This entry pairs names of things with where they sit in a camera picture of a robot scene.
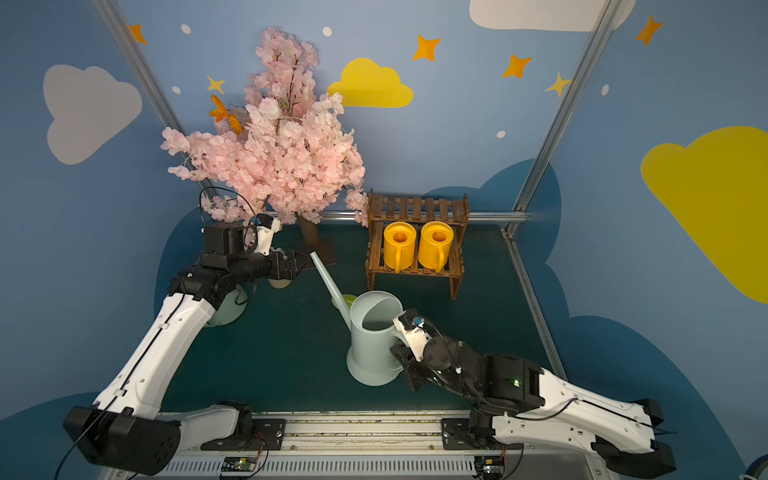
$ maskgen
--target light green watering can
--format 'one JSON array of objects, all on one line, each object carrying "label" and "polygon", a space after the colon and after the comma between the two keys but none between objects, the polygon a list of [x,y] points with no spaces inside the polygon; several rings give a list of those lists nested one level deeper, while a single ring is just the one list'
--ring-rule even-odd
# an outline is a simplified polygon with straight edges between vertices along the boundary
[{"label": "light green watering can", "polygon": [[317,253],[311,253],[310,257],[352,336],[352,345],[346,353],[349,373],[358,382],[370,386],[393,381],[402,371],[402,366],[389,351],[399,338],[392,321],[403,312],[400,300],[391,293],[374,290],[358,296],[348,306]]}]

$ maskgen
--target wooden rack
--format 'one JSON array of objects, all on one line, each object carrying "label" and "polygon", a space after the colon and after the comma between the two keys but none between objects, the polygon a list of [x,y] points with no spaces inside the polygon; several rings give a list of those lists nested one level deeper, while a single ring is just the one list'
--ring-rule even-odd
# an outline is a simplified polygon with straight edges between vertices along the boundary
[{"label": "wooden rack", "polygon": [[449,279],[451,300],[455,300],[458,288],[464,279],[464,257],[462,241],[467,230],[469,219],[469,202],[464,200],[447,200],[440,198],[421,197],[385,197],[375,195],[371,190],[368,200],[368,253],[366,254],[366,275],[368,290],[373,290],[377,273],[395,273],[384,264],[384,227],[392,222],[407,222],[413,225],[417,233],[421,232],[424,223],[434,220],[441,221],[453,229],[453,243],[448,254],[448,262],[441,273],[425,268],[419,264],[418,258],[406,270],[400,270],[400,275],[440,276]]}]

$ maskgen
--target yellow cup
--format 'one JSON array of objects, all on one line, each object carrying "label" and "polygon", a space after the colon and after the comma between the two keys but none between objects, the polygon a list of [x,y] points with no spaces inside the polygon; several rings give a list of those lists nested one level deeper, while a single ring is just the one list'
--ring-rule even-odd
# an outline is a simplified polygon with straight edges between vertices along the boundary
[{"label": "yellow cup", "polygon": [[419,263],[441,273],[453,241],[453,229],[443,222],[429,222],[422,227],[419,240]]},{"label": "yellow cup", "polygon": [[390,223],[384,229],[384,264],[400,273],[411,266],[416,248],[416,229],[406,222]]}]

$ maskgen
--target artificial cherry blossom tree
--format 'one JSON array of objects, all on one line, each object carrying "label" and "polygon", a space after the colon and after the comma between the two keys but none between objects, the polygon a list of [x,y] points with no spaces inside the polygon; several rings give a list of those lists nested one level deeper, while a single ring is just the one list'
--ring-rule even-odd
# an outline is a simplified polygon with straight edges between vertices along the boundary
[{"label": "artificial cherry blossom tree", "polygon": [[[368,198],[362,190],[366,169],[353,144],[354,130],[345,133],[337,118],[344,113],[342,96],[315,97],[311,69],[317,65],[316,50],[274,28],[261,39],[256,54],[266,71],[251,74],[244,89],[245,108],[219,110],[216,135],[194,132],[185,137],[166,128],[162,148],[171,155],[188,154],[195,167],[168,171],[183,180],[224,182],[257,214],[269,204],[286,224],[298,215],[305,224],[305,239],[306,225],[319,223],[319,212],[336,201],[342,189],[355,219],[367,225],[363,211]],[[253,216],[245,202],[227,197],[206,199],[203,208],[215,220],[248,221]]]}]

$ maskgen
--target green mat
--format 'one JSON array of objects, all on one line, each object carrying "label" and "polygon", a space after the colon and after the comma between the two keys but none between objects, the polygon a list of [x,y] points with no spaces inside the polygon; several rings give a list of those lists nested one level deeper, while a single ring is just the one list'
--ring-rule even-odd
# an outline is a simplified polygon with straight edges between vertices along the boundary
[{"label": "green mat", "polygon": [[[328,271],[336,284],[343,293],[365,292],[368,231],[348,224],[319,229],[334,243],[339,262]],[[298,228],[286,227],[273,244],[297,248]],[[419,309],[445,335],[478,353],[521,356],[549,368],[499,228],[470,225],[463,251],[465,277],[456,300],[449,299],[447,279],[378,275],[376,289]],[[171,381],[162,411],[185,412],[224,399],[254,411],[467,408],[461,397],[431,383],[412,392],[402,375],[385,386],[358,383],[346,369],[349,331],[317,270],[305,270],[282,290],[266,280],[257,282],[255,292],[254,285],[245,287],[245,313],[230,325],[203,329]]]}]

